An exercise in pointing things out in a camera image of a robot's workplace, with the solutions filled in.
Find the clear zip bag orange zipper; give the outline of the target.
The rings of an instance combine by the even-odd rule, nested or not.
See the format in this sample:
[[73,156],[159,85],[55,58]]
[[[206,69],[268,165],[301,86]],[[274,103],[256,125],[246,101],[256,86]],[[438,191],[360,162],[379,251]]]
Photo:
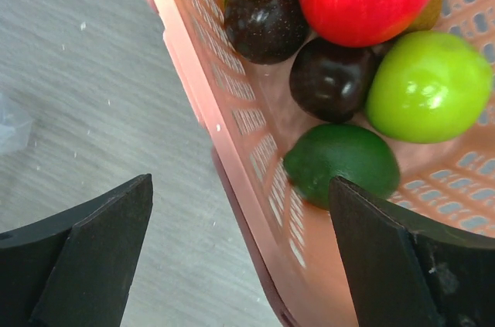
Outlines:
[[29,143],[33,119],[15,101],[1,94],[0,153],[23,150]]

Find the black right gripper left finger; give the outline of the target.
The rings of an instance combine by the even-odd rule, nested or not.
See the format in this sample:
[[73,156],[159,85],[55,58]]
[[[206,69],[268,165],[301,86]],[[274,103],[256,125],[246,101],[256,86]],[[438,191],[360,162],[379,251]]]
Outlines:
[[3,326],[119,326],[152,213],[149,174],[1,234]]

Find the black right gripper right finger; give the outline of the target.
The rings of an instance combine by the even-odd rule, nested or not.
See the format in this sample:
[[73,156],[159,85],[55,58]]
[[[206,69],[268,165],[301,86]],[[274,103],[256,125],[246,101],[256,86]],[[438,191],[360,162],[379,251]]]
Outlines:
[[494,240],[329,184],[329,214],[361,326],[492,326]]

